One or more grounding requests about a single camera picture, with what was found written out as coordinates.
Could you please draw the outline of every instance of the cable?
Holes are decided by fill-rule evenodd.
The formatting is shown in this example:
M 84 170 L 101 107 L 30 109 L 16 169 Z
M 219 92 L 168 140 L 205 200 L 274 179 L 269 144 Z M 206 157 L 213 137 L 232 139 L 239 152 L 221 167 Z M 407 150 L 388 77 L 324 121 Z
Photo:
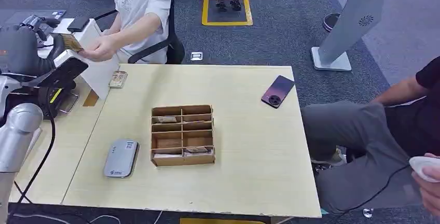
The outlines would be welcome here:
M 52 126 L 52 138 L 51 138 L 51 140 L 50 140 L 49 148 L 47 148 L 46 154 L 44 155 L 44 157 L 43 157 L 41 163 L 39 164 L 37 170 L 35 171 L 34 175 L 33 175 L 32 178 L 31 178 L 31 180 L 30 180 L 29 183 L 27 184 L 27 186 L 26 186 L 26 188 L 24 189 L 23 193 L 21 194 L 21 197 L 20 197 L 20 199 L 18 200 L 17 204 L 15 205 L 15 207 L 13 208 L 13 210 L 11 211 L 11 213 L 10 213 L 11 218 L 8 219 L 7 223 L 11 223 L 11 219 L 12 219 L 12 217 L 13 217 L 14 214 L 17 212 L 18 207 L 20 206 L 20 204 L 21 204 L 21 202 L 23 201 L 23 199 L 26 197 L 27 192 L 28 192 L 29 189 L 31 188 L 32 183 L 34 182 L 34 180 L 35 180 L 35 178 L 37 177 L 38 173 L 39 173 L 40 170 L 42 169 L 44 163 L 46 162 L 46 160 L 47 160 L 47 158 L 48 158 L 48 156 L 49 156 L 49 154 L 50 154 L 50 151 L 52 150 L 53 144 L 55 143 L 55 133 L 56 133 L 56 130 L 55 130 L 55 120 L 54 120 L 54 118 L 53 118 L 53 114 L 52 114 L 52 111 L 50 110 L 50 104 L 49 104 L 49 92 L 51 91 L 51 88 L 52 88 L 52 87 L 49 87 L 49 88 L 47 89 L 47 92 L 46 92 L 46 107 L 47 107 L 48 112 L 49 112 L 50 123 L 51 123 L 51 126 Z
M 390 177 L 388 177 L 387 184 L 385 184 L 385 186 L 384 186 L 383 188 L 381 188 L 377 193 L 375 193 L 370 199 L 366 200 L 365 202 L 359 204 L 359 205 L 356 206 L 356 207 L 352 207 L 352 208 L 350 208 L 350 209 L 345 210 L 340 216 L 338 216 L 338 218 L 336 218 L 334 224 L 336 224 L 336 222 L 337 222 L 342 216 L 344 216 L 346 213 L 348 213 L 349 211 L 352 211 L 352 210 L 354 210 L 354 209 L 357 209 L 357 208 L 359 208 L 359 207 L 361 207 L 361 206 L 363 206 L 363 205 L 369 203 L 371 200 L 373 200 L 377 195 L 379 195 L 380 193 L 382 193 L 382 192 L 388 187 L 388 185 L 390 184 L 391 178 L 392 178 L 395 174 L 397 174 L 398 172 L 400 172 L 400 171 L 402 171 L 402 170 L 408 168 L 409 166 L 410 166 L 410 165 L 408 164 L 408 165 L 406 165 L 406 166 L 404 166 L 404 167 L 398 169 L 397 171 L 393 172 L 393 173 L 390 175 Z
M 21 195 L 23 195 L 23 190 L 20 189 L 20 186 L 18 186 L 18 183 L 16 181 L 14 181 L 14 185 L 17 188 L 18 192 L 20 192 Z M 31 204 L 34 204 L 33 202 L 31 202 L 31 200 L 29 200 L 29 198 L 27 196 L 24 196 L 24 198 L 26 199 L 26 201 L 28 201 Z
M 37 49 L 42 49 L 42 48 L 47 48 L 47 47 L 52 47 L 52 46 L 53 46 L 53 44 L 51 44 L 51 45 L 41 45 L 41 46 L 38 46 Z
M 67 222 L 65 220 L 58 219 L 58 218 L 55 218 L 55 217 L 45 216 L 45 215 L 20 215 L 20 214 L 14 214 L 14 216 L 21 217 L 21 218 L 41 217 L 41 218 L 56 220 L 56 221 L 62 222 L 64 224 L 70 224 L 69 222 Z
M 162 215 L 163 211 L 160 211 L 159 215 L 157 216 L 156 220 L 153 224 L 156 224 L 159 221 L 160 216 Z
M 18 183 L 17 183 L 16 181 L 14 181 L 14 184 L 15 184 L 15 187 L 17 188 L 18 192 L 20 192 L 20 194 L 23 194 L 23 191 L 21 190 L 20 186 L 18 186 Z M 31 203 L 31 204 L 33 204 L 34 206 L 40 208 L 40 206 L 38 206 L 37 204 L 33 203 L 33 202 L 32 202 L 31 200 L 29 200 L 29 198 L 27 198 L 26 196 L 25 196 L 24 198 L 25 198 L 29 203 Z M 43 210 L 43 209 L 40 209 L 40 211 L 41 211 L 42 213 L 44 213 L 44 214 L 48 214 L 48 215 L 75 216 L 75 217 L 80 218 L 81 220 L 83 220 L 83 221 L 84 221 L 85 223 L 87 223 L 87 224 L 91 224 L 91 223 L 92 223 L 91 221 L 88 221 L 87 219 L 85 219 L 84 217 L 82 217 L 82 216 L 80 216 L 80 215 L 69 214 L 69 213 L 63 213 L 63 214 L 61 214 L 61 213 L 51 213 L 51 212 L 45 211 L 45 210 Z
M 115 219 L 115 220 L 118 221 L 119 224 L 121 224 L 121 220 L 119 218 L 117 218 L 117 217 L 112 216 L 112 215 L 101 215 L 101 216 L 98 216 L 97 218 L 93 219 L 90 223 L 92 223 L 92 222 L 94 222 L 94 221 L 96 221 L 96 220 L 98 220 L 98 219 L 100 219 L 102 217 L 108 217 L 108 218 Z

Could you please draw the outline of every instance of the gray carpet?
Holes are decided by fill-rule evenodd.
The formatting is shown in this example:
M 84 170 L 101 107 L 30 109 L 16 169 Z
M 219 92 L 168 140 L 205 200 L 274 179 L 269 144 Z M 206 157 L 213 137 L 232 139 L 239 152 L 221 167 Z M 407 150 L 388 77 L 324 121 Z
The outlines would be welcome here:
M 215 27 L 201 25 L 202 0 L 177 0 L 176 28 L 187 50 L 185 63 L 192 63 L 192 51 L 204 52 L 201 64 L 289 65 L 292 66 L 301 106 L 350 100 L 365 103 L 389 85 L 362 41 L 348 51 L 351 73 L 319 72 L 313 69 L 310 48 L 325 38 L 322 18 L 339 11 L 334 0 L 250 0 L 253 26 Z M 113 0 L 0 0 L 0 21 L 10 9 L 67 9 L 67 17 L 97 16 L 114 8 Z M 99 22 L 102 29 L 112 21 L 109 17 Z M 21 208 L 24 213 L 38 211 L 33 206 Z M 122 223 L 153 223 L 157 212 L 120 209 L 45 206 L 50 212 L 78 212 L 91 219 L 100 214 L 115 214 Z M 267 217 L 218 216 L 187 213 L 164 213 L 161 223 L 178 223 L 179 216 L 208 216 L 268 221 Z M 71 223 L 83 223 L 76 217 L 63 216 Z M 99 223 L 112 223 L 101 220 Z M 335 223 L 335 216 L 323 219 L 296 219 L 300 223 Z M 17 219 L 16 223 L 29 223 Z M 339 223 L 429 223 L 419 207 L 376 211 L 373 219 L 360 212 L 343 216 Z M 52 223 L 32 219 L 32 223 Z

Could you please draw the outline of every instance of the light wood tabletop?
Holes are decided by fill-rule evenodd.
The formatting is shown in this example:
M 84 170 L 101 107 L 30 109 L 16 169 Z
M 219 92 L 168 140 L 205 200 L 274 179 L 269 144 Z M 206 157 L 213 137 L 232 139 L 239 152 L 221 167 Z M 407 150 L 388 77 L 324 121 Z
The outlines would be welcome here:
M 260 100 L 277 76 L 293 79 L 291 67 L 122 64 L 120 70 L 127 81 L 110 90 L 63 205 L 321 217 L 295 88 L 279 109 Z M 213 109 L 215 164 L 155 167 L 152 108 L 204 104 Z M 107 153 L 119 138 L 140 143 L 134 170 L 108 178 Z M 49 164 L 36 188 L 64 166 Z M 58 183 L 52 182 L 61 192 Z
M 104 105 L 103 100 L 98 100 L 93 107 L 83 107 L 90 87 L 80 77 L 75 81 L 77 86 L 73 91 L 80 96 L 78 102 L 71 113 L 68 115 L 59 113 L 55 118 L 56 140 L 53 149 L 26 194 L 34 203 L 61 204 Z M 16 182 L 22 190 L 35 173 L 50 144 L 50 122 L 45 120 L 41 128 L 42 133 L 39 139 L 16 176 Z M 9 201 L 17 202 L 19 197 L 20 193 L 13 187 Z

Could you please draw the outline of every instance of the shoe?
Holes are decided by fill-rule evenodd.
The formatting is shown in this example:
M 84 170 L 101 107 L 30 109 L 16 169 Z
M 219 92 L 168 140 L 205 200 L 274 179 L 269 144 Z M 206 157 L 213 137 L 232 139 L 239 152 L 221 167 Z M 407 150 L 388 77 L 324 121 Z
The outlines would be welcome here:
M 229 2 L 229 3 L 231 4 L 233 10 L 235 10 L 235 11 L 240 11 L 241 10 L 240 1 L 233 0 L 233 1 Z
M 346 156 L 344 154 L 342 154 L 340 149 L 336 149 L 335 153 L 333 154 L 333 156 L 332 156 L 332 158 L 330 160 L 320 161 L 320 160 L 315 160 L 313 158 L 310 158 L 310 160 L 312 161 L 312 163 L 316 163 L 316 164 L 330 164 L 333 167 L 341 166 L 341 165 L 347 163 L 347 158 L 346 158 Z
M 225 3 L 217 3 L 215 6 L 218 8 L 218 11 L 225 12 L 227 11 Z

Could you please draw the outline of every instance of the gray pants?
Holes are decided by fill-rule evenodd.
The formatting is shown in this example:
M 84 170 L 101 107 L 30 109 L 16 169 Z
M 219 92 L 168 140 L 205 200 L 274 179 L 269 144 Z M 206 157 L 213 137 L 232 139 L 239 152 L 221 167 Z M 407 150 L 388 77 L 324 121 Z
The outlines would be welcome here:
M 337 102 L 301 109 L 310 155 L 327 160 L 336 146 L 366 152 L 353 162 L 319 173 L 316 178 L 321 207 L 341 214 L 374 196 L 388 178 L 408 164 L 409 156 L 387 127 L 380 104 Z M 421 204 L 409 167 L 395 174 L 385 190 L 359 208 L 389 208 Z

